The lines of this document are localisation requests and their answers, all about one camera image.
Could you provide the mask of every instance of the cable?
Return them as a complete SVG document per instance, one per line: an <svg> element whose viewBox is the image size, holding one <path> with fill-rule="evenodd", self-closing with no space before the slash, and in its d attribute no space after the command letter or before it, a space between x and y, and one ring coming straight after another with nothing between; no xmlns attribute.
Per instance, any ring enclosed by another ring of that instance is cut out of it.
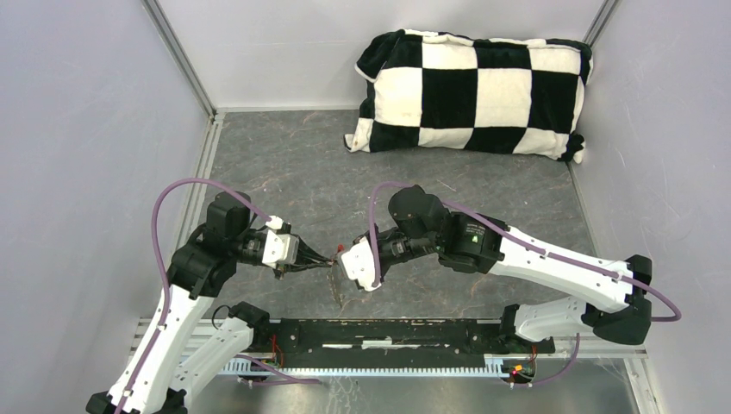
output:
<svg viewBox="0 0 731 414"><path fill-rule="evenodd" d="M378 238L376 236L376 219L375 219L376 197L378 196L378 192L383 187L409 188L412 186L413 185L400 183L398 181L386 181L384 183L381 183L381 184L373 187L373 191L371 192L371 202L370 202L370 205L368 206L368 232L369 232L369 236L371 239L371 251L373 254L373 265L374 265L375 272L376 272L376 278L375 278L375 280L373 280L373 285L372 285L373 287L378 286L378 283L380 283L380 278L381 278L381 263L380 263L380 259L378 258ZM589 263L584 263L580 260L575 260L570 257L565 257L564 255L561 255L561 254L547 252L544 248L539 248L538 246L535 246L534 244L531 244L528 241L524 241L523 239L520 239L520 238L510 234L509 232L507 232L503 229L500 229L494 223L491 223L486 218L480 216L476 211L470 209L469 207L465 207L462 204L458 204L458 203L448 201L448 200L442 200L442 204L444 204L447 207L451 207L453 209L459 210L459 211L467 214L469 217L471 217L474 220L477 220L478 222L482 223L484 226L487 226L488 229L498 233L500 236L510 240L511 242L513 242L519 246L523 246L524 248L526 248L528 250L536 252L537 254L540 254L541 256L548 257L548 258L551 258L554 260L558 260L558 261L561 261L561 262L564 262L566 264L573 265L576 267L581 267L585 270L597 272L604 276L611 277L612 279L615 279L615 280L618 280L621 282L629 283L630 285L639 287L640 289L649 292L654 297L659 299L660 302L665 304L665 306L670 308L670 310L674 313L674 315L671 317L652 317L651 318L652 322L675 322L675 321L679 321L680 318L683 316L683 314L680 312L680 309L668 297L666 297L662 293L658 292L657 289L655 289L645 283L642 283L639 280L631 279L626 276L620 275L617 272L612 272L603 267L590 265Z"/></svg>
<svg viewBox="0 0 731 414"><path fill-rule="evenodd" d="M262 369L269 371L270 373L273 373L274 375L277 375L279 378L284 379L284 381L278 381L278 382L255 382L255 383L251 383L252 385L261 385L261 386L281 385L281 386L283 386L284 383L286 383L286 384L321 384L321 381L317 378L295 378L290 375L287 375L286 373L282 373L282 372L266 365L264 362L259 361L256 358L253 358L249 355L238 354L238 355L236 355L236 358L243 358L245 360L251 361L254 364L261 367Z"/></svg>
<svg viewBox="0 0 731 414"><path fill-rule="evenodd" d="M210 324L213 325L216 330L220 328L216 326L216 314L223 308L228 308L228 310L231 311L231 306L228 306L227 304L222 304L221 306L217 307L216 310L213 311L213 315L210 316Z"/></svg>
<svg viewBox="0 0 731 414"><path fill-rule="evenodd" d="M527 384L516 384L516 383L513 383L513 384L510 385L510 388L512 388L514 386L517 386L519 388L530 388L532 386L540 386L540 385L547 384L547 383L549 383L551 381L554 381L554 380L557 380L557 379L563 377L564 374L566 374L569 371L569 369L571 367L573 367L573 364L576 363L576 359L578 357L578 345L579 345L580 342L581 342L581 336L579 334L576 334L576 346L573 349L573 352L571 354L571 357L569 357L569 361L566 363L566 365L564 365L563 368L561 368L560 371L558 371L554 375L552 375L552 376L550 376L548 378L539 379L537 381L529 382Z"/></svg>
<svg viewBox="0 0 731 414"><path fill-rule="evenodd" d="M142 370L142 367L145 365L145 362L147 361L147 357L150 355L150 352L152 352L153 347L155 346L155 343L158 341L158 337L162 329L165 329L165 322L167 320L168 311L170 310L170 282L167 279L167 271L165 269L165 262L162 259L162 253L160 252L160 246L159 246L159 238L158 238L158 215L160 206L162 205L163 200L165 200L165 197L170 193L170 191L175 190L176 188L180 187L181 185L186 184L205 184L205 185L213 185L214 187L219 188L220 190L225 191L228 193L231 197L237 199L240 203L244 204L246 207L248 207L249 210L251 210L254 214L257 214L261 218L264 219L265 222L268 222L272 220L270 216L264 213L264 211L259 210L256 206L254 206L250 201L246 200L244 197L241 196L238 192L234 191L233 189L217 182L212 179L196 179L196 178L190 178L190 179L180 179L178 181L175 181L174 183L168 185L158 196L157 201L155 201L155 205L153 207L153 216L150 223L150 227L152 230L152 237L153 237L153 251L155 253L155 261L158 265L158 270L160 277L162 278L162 293L163 293L163 305L162 310L160 312L160 318L158 321L158 328L153 332L153 335L150 337L150 342L147 343L145 346L145 349L142 351L142 354L140 355L140 359L137 361L137 364L132 369L132 374L129 375L129 380L127 381L127 384L122 389L122 396L120 397L119 403L116 405L116 408L114 410L114 414L120 414L122 412L122 409L124 405L127 403L127 393L132 392L132 386L134 385L134 382L137 380L137 377L140 375L140 371Z"/></svg>

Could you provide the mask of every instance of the gray wall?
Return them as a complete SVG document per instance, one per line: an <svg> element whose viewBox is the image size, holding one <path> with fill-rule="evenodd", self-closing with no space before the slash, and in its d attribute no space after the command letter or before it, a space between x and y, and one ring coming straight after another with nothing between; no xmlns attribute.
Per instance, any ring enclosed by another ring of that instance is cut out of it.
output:
<svg viewBox="0 0 731 414"><path fill-rule="evenodd" d="M160 0L217 107L356 108L383 32L580 40L602 0Z"/></svg>
<svg viewBox="0 0 731 414"><path fill-rule="evenodd" d="M156 303L150 212L207 117L139 1L3 2L0 50L0 412L82 412Z"/></svg>
<svg viewBox="0 0 731 414"><path fill-rule="evenodd" d="M647 347L669 412L725 412L731 346L731 49L724 2L622 2L595 47L576 175L602 254L649 254L684 311ZM667 314L661 304L655 313Z"/></svg>

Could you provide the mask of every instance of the gray concrete floor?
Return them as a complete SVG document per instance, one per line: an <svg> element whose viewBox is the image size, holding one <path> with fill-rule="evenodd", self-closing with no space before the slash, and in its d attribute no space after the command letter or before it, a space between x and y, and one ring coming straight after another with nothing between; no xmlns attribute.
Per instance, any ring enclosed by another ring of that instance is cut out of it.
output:
<svg viewBox="0 0 731 414"><path fill-rule="evenodd" d="M366 231L371 190L387 180L421 185L541 240L593 254L565 164L536 155L446 148L350 154L342 135L353 132L356 120L354 110L227 114L211 178L248 193L324 255ZM393 192L379 197L381 229L393 226L386 211ZM216 193L209 189L206 205ZM333 299L327 269L275 280L271 269L239 265L216 305L245 300L272 317L492 318L508 304L565 296L519 279L455 273L431 256L393 267L372 293L342 279L340 294L342 308Z"/></svg>

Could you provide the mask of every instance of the white wall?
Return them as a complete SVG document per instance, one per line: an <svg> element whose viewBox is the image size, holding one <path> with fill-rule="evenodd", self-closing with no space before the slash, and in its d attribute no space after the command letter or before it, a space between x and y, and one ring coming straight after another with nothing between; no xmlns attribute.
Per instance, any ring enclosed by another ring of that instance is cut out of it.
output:
<svg viewBox="0 0 731 414"><path fill-rule="evenodd" d="M576 166L604 256L649 254L684 312L647 342L669 412L727 412L731 49L724 2L622 2L595 46ZM655 302L654 312L668 314Z"/></svg>
<svg viewBox="0 0 731 414"><path fill-rule="evenodd" d="M207 116L136 0L4 2L0 50L0 412L83 412L156 304L150 212Z"/></svg>
<svg viewBox="0 0 731 414"><path fill-rule="evenodd" d="M581 40L602 0L160 0L213 104L357 107L355 61L399 28Z"/></svg>

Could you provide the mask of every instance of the black and white checkered pillow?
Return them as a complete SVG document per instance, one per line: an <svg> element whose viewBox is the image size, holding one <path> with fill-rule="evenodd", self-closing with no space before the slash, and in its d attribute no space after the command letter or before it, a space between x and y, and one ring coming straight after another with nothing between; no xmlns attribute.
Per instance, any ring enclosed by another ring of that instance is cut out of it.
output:
<svg viewBox="0 0 731 414"><path fill-rule="evenodd" d="M345 144L350 152L450 147L581 162L584 137L574 131L591 64L578 41L382 34L355 66L367 98Z"/></svg>

